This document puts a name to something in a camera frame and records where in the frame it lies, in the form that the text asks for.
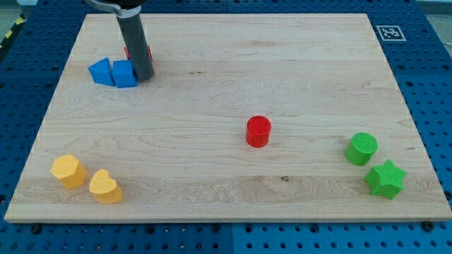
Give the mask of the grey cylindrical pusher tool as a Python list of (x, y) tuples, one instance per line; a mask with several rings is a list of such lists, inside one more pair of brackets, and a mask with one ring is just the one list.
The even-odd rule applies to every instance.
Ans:
[(117, 21), (137, 79), (152, 78), (154, 76), (153, 63), (150, 59), (140, 14), (128, 18), (117, 17)]

